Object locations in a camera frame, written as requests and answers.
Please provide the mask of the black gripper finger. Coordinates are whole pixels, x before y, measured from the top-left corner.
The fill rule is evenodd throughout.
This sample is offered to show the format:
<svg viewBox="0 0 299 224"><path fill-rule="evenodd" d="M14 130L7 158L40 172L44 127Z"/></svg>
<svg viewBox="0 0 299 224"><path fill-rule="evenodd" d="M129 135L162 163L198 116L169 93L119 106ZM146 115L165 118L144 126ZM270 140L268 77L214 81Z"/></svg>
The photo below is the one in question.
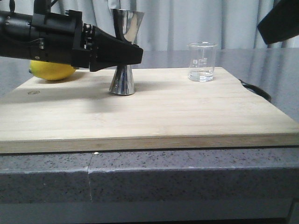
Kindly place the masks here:
<svg viewBox="0 0 299 224"><path fill-rule="evenodd" d="M118 40L123 42L132 43L129 39L127 39L124 34L126 31L126 26L124 25L127 22L130 11L122 10L122 9L112 9L113 21L114 21L114 31L115 36Z"/></svg>
<svg viewBox="0 0 299 224"><path fill-rule="evenodd" d="M299 35L299 1L281 0L259 22L257 29L265 44L283 42Z"/></svg>

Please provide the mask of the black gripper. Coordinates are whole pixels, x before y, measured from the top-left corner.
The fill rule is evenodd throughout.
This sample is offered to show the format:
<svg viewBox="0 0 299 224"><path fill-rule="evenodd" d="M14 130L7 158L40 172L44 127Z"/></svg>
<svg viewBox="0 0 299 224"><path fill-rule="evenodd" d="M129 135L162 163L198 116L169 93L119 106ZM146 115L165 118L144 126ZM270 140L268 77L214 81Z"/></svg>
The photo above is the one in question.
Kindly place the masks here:
<svg viewBox="0 0 299 224"><path fill-rule="evenodd" d="M105 68L139 64L143 49L118 40L93 27L91 51L86 45L82 12L51 12L50 0L36 0L33 15L10 10L0 13L0 55L43 62L69 64L91 72Z"/></svg>

